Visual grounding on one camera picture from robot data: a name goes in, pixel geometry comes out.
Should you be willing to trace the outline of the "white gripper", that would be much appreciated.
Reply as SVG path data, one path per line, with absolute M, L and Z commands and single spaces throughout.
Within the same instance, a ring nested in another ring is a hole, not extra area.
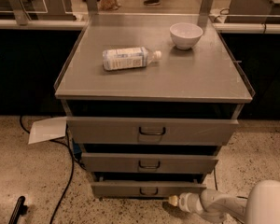
M 184 212 L 196 214 L 203 212 L 200 196 L 196 193 L 182 193 L 179 199 L 176 195 L 170 196 L 168 203 L 172 206 L 178 206 Z

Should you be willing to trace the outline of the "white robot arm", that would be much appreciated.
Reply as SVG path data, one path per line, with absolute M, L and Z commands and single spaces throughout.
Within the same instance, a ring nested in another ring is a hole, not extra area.
M 244 224 L 280 224 L 280 182 L 275 180 L 258 182 L 246 199 L 205 189 L 200 194 L 170 196 L 168 203 L 210 223 L 223 222 L 230 215 Z

